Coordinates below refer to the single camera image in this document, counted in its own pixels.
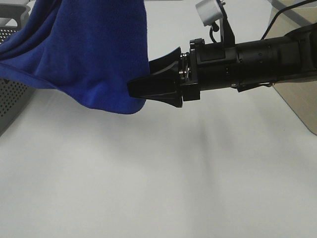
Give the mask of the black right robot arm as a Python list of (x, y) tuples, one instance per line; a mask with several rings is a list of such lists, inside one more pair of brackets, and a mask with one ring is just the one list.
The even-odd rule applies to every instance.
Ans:
[(200, 99), (206, 90), (239, 92), (276, 83), (310, 82), (317, 78), (317, 26), (311, 24), (282, 37), (246, 43), (190, 42), (150, 61), (150, 74), (128, 82), (133, 98), (154, 100), (177, 108)]

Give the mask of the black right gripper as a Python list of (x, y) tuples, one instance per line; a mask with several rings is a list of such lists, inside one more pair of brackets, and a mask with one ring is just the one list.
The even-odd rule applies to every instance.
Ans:
[(181, 48), (178, 47), (163, 57), (151, 60), (151, 75), (127, 83), (129, 95), (181, 108), (183, 101), (199, 100), (201, 91), (238, 86), (238, 52), (235, 45), (226, 47), (223, 43), (206, 44), (204, 39), (194, 39), (190, 41), (187, 74), (180, 86), (178, 76), (153, 75), (179, 62), (180, 55)]

